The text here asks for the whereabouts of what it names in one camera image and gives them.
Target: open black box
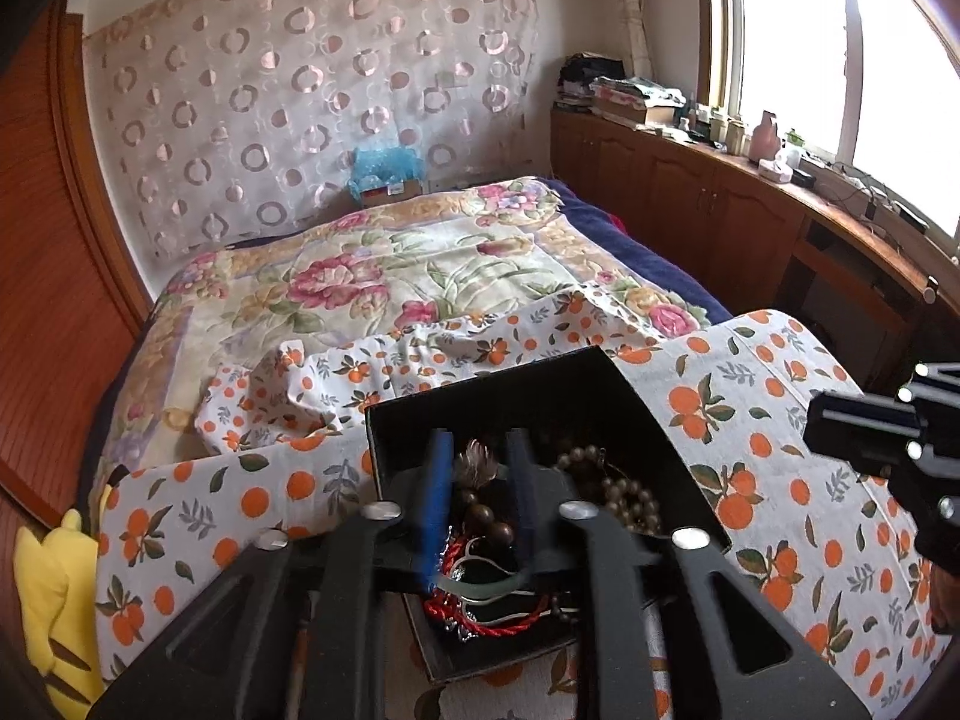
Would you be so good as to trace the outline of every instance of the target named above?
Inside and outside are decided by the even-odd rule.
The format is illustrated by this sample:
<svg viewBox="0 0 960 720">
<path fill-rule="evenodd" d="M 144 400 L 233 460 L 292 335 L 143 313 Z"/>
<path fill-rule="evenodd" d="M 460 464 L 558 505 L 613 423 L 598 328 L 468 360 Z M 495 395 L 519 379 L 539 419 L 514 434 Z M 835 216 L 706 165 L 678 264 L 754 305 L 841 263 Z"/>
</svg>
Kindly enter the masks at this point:
<svg viewBox="0 0 960 720">
<path fill-rule="evenodd" d="M 371 407 L 367 435 L 377 495 L 383 496 L 397 471 L 424 462 L 433 429 L 453 432 L 458 452 L 470 439 L 479 439 L 502 458 L 504 437 L 515 427 L 530 432 L 541 464 L 555 463 L 556 445 L 564 439 L 605 447 L 613 464 L 653 490 L 664 533 L 695 526 L 722 550 L 730 549 L 730 539 L 666 433 L 596 346 Z M 548 617 L 515 637 L 480 637 L 464 644 L 427 618 L 421 599 L 403 600 L 433 683 L 528 661 L 574 638 L 570 625 Z"/>
</svg>

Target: floral bedspread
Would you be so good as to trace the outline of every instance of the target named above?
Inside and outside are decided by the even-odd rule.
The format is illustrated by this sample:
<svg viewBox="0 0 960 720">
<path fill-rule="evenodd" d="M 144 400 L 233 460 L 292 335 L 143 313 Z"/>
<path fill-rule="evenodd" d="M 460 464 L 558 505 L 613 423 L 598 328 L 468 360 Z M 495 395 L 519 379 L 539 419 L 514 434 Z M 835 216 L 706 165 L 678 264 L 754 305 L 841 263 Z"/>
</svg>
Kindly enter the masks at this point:
<svg viewBox="0 0 960 720">
<path fill-rule="evenodd" d="M 627 293 L 594 281 L 500 314 L 392 328 L 311 354 L 287 341 L 259 365 L 220 367 L 219 381 L 208 382 L 202 425 L 218 423 L 222 406 L 271 413 L 275 404 L 256 394 L 260 386 L 301 404 L 303 415 L 294 415 L 296 426 L 281 416 L 263 434 L 251 433 L 256 451 L 239 446 L 139 469 L 114 490 L 96 586 L 104 678 L 115 678 L 260 530 L 281 527 L 295 538 L 329 530 L 373 497 L 366 431 L 355 424 L 366 407 L 347 405 L 356 400 L 353 386 L 397 397 L 593 344 L 607 351 L 673 442 L 731 537 L 728 559 L 875 718 L 895 718 L 949 640 L 930 627 L 930 566 L 914 549 L 909 514 L 883 480 L 859 477 L 803 444 L 813 391 L 858 392 L 856 384 L 784 314 L 758 311 L 664 338 L 627 306 Z M 332 415 L 325 411 L 331 407 Z M 352 419 L 344 424 L 344 416 Z M 332 429 L 312 426 L 313 418 Z M 221 447 L 227 426 L 214 428 L 200 429 L 211 448 Z M 656 709 L 669 717 L 664 650 L 656 620 L 647 626 Z M 427 683 L 396 605 L 388 629 L 390 717 L 574 715 L 575 648 L 438 688 Z"/>
<path fill-rule="evenodd" d="M 281 341 L 316 354 L 409 324 L 502 314 L 592 279 L 652 336 L 709 324 L 703 309 L 666 295 L 577 232 L 559 203 L 544 184 L 522 178 L 200 255 L 157 301 L 117 400 L 91 503 L 119 464 L 133 471 L 208 456 L 194 421 L 218 368 L 252 367 Z M 229 429 L 241 445 L 251 429 L 243 410 Z"/>
</svg>

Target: pink bottle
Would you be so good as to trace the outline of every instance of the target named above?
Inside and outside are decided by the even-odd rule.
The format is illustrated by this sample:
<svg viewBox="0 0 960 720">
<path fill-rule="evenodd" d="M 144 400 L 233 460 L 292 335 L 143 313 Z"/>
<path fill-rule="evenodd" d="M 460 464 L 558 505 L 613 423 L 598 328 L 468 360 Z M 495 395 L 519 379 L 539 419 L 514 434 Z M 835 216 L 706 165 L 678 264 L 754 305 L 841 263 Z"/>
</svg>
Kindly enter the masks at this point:
<svg viewBox="0 0 960 720">
<path fill-rule="evenodd" d="M 761 159 L 773 159 L 781 149 L 781 141 L 776 133 L 776 116 L 770 111 L 763 112 L 763 121 L 754 128 L 750 141 L 748 158 L 757 165 Z"/>
</svg>

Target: yellow fabric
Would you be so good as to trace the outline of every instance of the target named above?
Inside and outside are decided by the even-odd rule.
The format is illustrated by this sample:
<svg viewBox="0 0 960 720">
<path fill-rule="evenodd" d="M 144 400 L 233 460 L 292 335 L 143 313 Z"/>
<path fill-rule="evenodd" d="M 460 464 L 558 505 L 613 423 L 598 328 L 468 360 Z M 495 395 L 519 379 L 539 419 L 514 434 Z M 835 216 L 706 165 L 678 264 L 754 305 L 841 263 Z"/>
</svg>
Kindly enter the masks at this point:
<svg viewBox="0 0 960 720">
<path fill-rule="evenodd" d="M 67 720 L 83 720 L 104 692 L 93 619 L 96 563 L 97 542 L 80 531 L 75 509 L 42 542 L 27 528 L 17 531 L 13 579 L 27 659 Z"/>
</svg>

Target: navy blue blanket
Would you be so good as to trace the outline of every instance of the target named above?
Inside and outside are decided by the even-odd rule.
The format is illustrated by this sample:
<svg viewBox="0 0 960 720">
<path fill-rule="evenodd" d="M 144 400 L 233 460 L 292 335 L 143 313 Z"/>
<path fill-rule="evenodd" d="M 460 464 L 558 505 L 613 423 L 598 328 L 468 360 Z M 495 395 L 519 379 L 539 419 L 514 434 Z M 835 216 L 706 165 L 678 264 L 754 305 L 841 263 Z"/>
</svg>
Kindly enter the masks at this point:
<svg viewBox="0 0 960 720">
<path fill-rule="evenodd" d="M 632 271 L 659 284 L 664 290 L 677 293 L 687 303 L 707 309 L 707 317 L 713 324 L 726 322 L 731 318 L 731 313 L 701 287 L 693 276 L 620 232 L 606 211 L 579 199 L 563 181 L 555 178 L 540 180 L 560 195 L 560 199 L 563 199 L 563 207 L 560 209 L 562 213 L 594 244 L 610 252 Z"/>
</svg>

